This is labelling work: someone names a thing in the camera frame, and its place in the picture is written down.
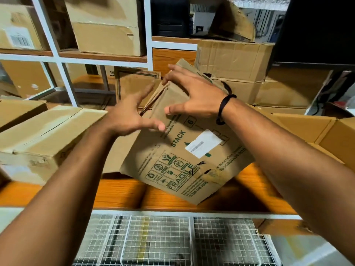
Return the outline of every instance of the person's left arm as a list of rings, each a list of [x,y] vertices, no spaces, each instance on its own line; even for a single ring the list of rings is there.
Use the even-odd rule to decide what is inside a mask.
[[[116,138],[142,128],[165,130],[161,121],[137,112],[151,89],[152,85],[128,96],[86,131],[41,191],[0,234],[1,265],[72,264]]]

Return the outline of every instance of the barcode sticker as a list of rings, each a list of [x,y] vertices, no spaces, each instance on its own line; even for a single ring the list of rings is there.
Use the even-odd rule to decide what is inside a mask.
[[[7,39],[13,47],[21,49],[35,49],[31,35],[25,27],[10,27],[4,29]]]
[[[185,149],[198,158],[202,158],[212,148],[216,147],[222,140],[219,139],[210,130],[205,130],[193,142],[191,142]]]

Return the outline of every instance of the hand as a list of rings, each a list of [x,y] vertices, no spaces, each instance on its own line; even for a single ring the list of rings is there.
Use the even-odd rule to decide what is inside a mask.
[[[218,114],[219,106],[227,94],[204,78],[180,66],[169,64],[171,70],[165,75],[162,84],[168,81],[183,87],[190,100],[164,109],[165,114],[189,114],[198,117],[212,117]]]
[[[125,99],[119,101],[101,120],[102,124],[106,125],[116,136],[129,135],[142,128],[163,132],[165,125],[162,121],[155,118],[142,118],[137,111],[137,106],[152,91],[153,86],[152,83],[146,86],[144,90],[128,95]]]

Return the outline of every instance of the person's right hand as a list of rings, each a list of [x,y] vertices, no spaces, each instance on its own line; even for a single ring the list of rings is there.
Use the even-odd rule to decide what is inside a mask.
[[[164,76],[162,84],[168,81],[184,88],[190,99],[164,109],[167,115],[189,114],[198,117],[212,117],[218,114],[219,106],[227,94],[204,78],[180,66],[169,64],[171,70]]]

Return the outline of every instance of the barcode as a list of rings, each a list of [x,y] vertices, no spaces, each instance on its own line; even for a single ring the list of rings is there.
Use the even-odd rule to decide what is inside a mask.
[[[31,46],[31,44],[29,43],[27,38],[23,37],[23,36],[11,35],[11,40],[12,40],[12,43],[14,44],[14,46],[26,46],[26,47]]]
[[[202,142],[199,142],[198,145],[195,146],[193,149],[191,149],[190,152],[192,153],[193,151],[195,151],[196,149],[198,149],[201,145],[203,145],[203,141],[202,141]]]

